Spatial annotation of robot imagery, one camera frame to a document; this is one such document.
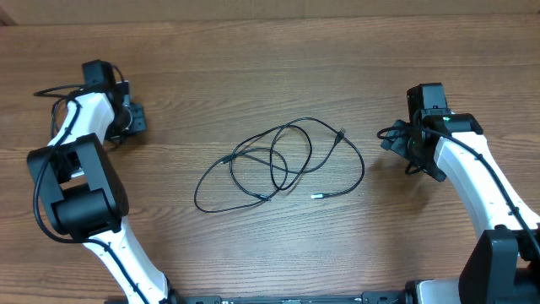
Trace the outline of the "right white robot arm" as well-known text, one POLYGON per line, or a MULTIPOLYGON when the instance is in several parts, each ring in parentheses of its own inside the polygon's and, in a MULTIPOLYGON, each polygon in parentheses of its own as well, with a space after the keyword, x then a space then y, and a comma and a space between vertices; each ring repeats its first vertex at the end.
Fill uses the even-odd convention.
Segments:
POLYGON ((442 84, 407 92, 409 120, 381 129, 381 146, 408 161, 406 174, 449 180, 474 227, 477 243, 456 279, 412 280, 392 303, 537 303, 539 216, 511 186, 470 113, 447 105, 442 84))

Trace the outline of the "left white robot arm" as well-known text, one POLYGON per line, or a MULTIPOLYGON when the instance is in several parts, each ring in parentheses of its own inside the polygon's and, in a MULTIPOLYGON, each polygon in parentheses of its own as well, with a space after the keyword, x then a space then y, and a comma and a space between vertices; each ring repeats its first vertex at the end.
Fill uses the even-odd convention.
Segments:
POLYGON ((51 124, 47 146, 27 156, 37 225, 55 242, 89 249, 121 287, 125 303, 181 303, 135 237, 125 188, 103 147, 146 131, 143 108, 132 102, 117 66, 94 60, 82 70, 83 84, 36 92, 67 106, 63 123, 51 124))

